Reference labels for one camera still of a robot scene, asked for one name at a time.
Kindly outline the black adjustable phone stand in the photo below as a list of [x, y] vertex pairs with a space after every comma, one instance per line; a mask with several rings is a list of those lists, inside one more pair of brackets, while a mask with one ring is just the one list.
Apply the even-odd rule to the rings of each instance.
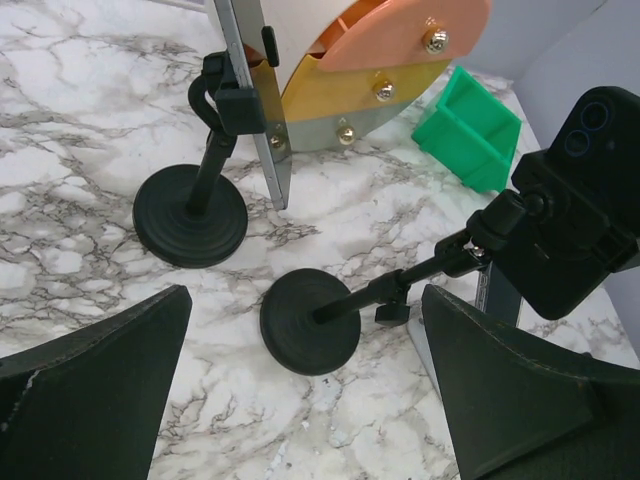
[[305, 376], [341, 368], [358, 346], [362, 309], [374, 306], [382, 326], [404, 325], [411, 286], [438, 274], [458, 278], [494, 264], [534, 309], [549, 259], [538, 228], [549, 223], [562, 195], [546, 151], [523, 156], [513, 188], [476, 211], [461, 231], [436, 245], [430, 259], [412, 268], [386, 273], [354, 292], [318, 269], [297, 269], [278, 279], [265, 295], [259, 320], [274, 359]]

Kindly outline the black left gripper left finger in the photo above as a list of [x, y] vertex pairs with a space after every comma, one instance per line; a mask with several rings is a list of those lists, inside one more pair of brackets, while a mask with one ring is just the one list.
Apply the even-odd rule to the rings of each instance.
[[147, 478], [191, 309], [174, 285], [2, 358], [2, 478]]

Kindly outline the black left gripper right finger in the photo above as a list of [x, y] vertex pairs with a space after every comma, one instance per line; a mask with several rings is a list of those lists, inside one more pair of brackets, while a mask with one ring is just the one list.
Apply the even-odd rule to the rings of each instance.
[[636, 479], [639, 373], [428, 285], [422, 315], [463, 479]]

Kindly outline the silver folding phone stand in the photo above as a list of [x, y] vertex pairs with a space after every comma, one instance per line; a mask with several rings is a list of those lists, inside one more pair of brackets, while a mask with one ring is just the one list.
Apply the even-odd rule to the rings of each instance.
[[[480, 271], [474, 301], [478, 310], [517, 326], [521, 304], [522, 296], [494, 264]], [[407, 330], [434, 389], [440, 394], [422, 314], [416, 320], [409, 321]]]

